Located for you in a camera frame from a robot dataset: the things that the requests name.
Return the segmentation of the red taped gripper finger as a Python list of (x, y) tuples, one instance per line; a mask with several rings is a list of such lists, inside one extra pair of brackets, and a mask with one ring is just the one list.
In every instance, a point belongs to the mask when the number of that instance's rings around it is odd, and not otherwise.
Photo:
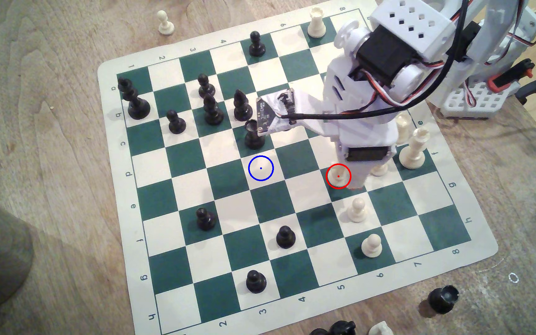
[(364, 187), (375, 162), (349, 162), (351, 179), (349, 189), (359, 189)]

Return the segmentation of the white gripper body with motor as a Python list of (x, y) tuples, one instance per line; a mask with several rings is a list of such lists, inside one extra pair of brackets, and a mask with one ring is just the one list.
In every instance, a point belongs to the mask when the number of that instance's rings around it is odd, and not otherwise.
[(338, 116), (324, 120), (325, 136), (337, 145), (346, 162), (386, 162), (396, 154), (397, 113), (374, 116), (390, 104), (376, 89), (373, 76), (351, 58), (335, 58), (326, 71), (320, 113)]

